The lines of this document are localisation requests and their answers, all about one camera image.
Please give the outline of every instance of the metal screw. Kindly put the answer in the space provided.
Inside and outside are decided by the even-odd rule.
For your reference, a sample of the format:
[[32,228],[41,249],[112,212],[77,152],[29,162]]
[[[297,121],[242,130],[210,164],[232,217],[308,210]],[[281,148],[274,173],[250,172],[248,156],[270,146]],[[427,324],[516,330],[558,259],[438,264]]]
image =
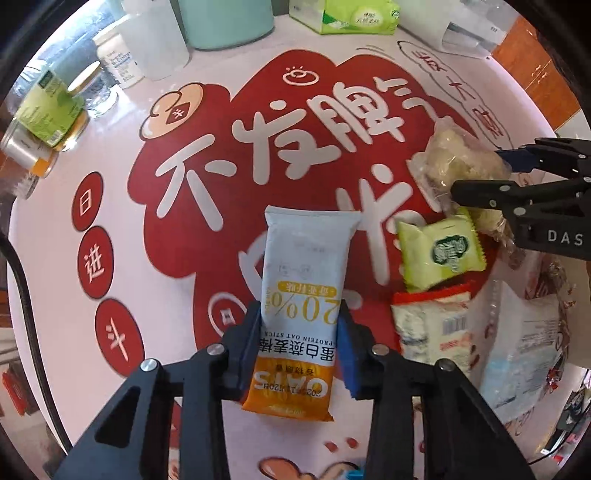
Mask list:
[[214,343],[207,347],[207,353],[211,356],[221,355],[225,351],[226,347],[224,347],[221,343]]
[[386,356],[390,353],[390,348],[381,343],[376,343],[373,347],[371,347],[371,351],[374,355]]
[[144,360],[143,362],[141,362],[141,364],[139,365],[139,367],[144,372],[151,372],[157,366],[158,366],[158,360],[154,360],[153,358],[147,358],[146,360]]
[[452,362],[449,358],[442,358],[439,360],[439,368],[446,372],[453,372],[456,368],[456,364]]

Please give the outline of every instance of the table surface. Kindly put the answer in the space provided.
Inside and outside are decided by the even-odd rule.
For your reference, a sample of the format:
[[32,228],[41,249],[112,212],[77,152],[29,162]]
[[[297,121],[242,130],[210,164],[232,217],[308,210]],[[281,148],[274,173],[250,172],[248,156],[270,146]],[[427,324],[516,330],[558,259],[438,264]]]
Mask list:
[[[321,37],[289,17],[277,17],[274,32],[256,43],[194,51],[172,76],[121,92],[11,218],[44,366],[72,442],[141,359],[189,358],[260,296],[269,204],[363,212],[345,297],[356,320],[394,346],[388,300],[402,283],[393,218],[441,217],[406,162],[447,115],[491,148],[554,136],[495,60],[436,53],[402,30]],[[526,271],[506,275],[527,280]],[[485,287],[469,319],[482,358],[490,348],[487,295]],[[22,363],[48,419],[12,275],[9,299]],[[483,362],[476,363],[478,376]],[[569,370],[564,383],[577,374]],[[512,432],[526,455],[568,394],[565,385],[546,396],[528,416],[538,420]],[[269,469],[287,477],[290,462],[324,478],[329,465],[365,456],[371,402],[351,400],[340,380],[333,423],[223,408],[236,478]]]

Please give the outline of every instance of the red circle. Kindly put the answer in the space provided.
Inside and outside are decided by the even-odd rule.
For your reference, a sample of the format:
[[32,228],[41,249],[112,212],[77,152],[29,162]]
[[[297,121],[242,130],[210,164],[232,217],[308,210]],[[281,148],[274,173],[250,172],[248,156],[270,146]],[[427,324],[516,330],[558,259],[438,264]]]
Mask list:
[[359,446],[359,442],[354,438],[347,437],[345,441],[347,442],[347,445],[349,445],[349,448],[353,450],[355,450]]
[[89,173],[78,185],[72,202],[72,224],[79,232],[95,221],[103,199],[103,177],[97,171]]
[[84,234],[78,249],[78,278],[91,299],[98,300],[109,291],[114,266],[111,239],[104,228],[94,226]]
[[138,325],[119,300],[103,300],[96,309],[96,341],[105,361],[128,377],[144,360],[144,343]]

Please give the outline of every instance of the orange package label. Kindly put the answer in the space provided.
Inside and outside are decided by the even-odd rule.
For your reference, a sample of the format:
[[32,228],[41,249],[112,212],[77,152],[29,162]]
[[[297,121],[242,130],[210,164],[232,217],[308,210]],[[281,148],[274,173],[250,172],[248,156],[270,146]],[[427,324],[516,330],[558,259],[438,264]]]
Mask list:
[[332,421],[328,413],[333,367],[261,357],[244,409],[299,420]]

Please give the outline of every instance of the clear plastic bottle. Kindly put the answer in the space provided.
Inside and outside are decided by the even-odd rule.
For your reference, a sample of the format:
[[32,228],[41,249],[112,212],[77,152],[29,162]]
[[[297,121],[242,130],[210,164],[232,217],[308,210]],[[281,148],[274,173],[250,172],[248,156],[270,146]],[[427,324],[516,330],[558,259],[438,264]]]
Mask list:
[[183,68],[189,51],[169,0],[124,0],[118,26],[139,69],[160,80]]

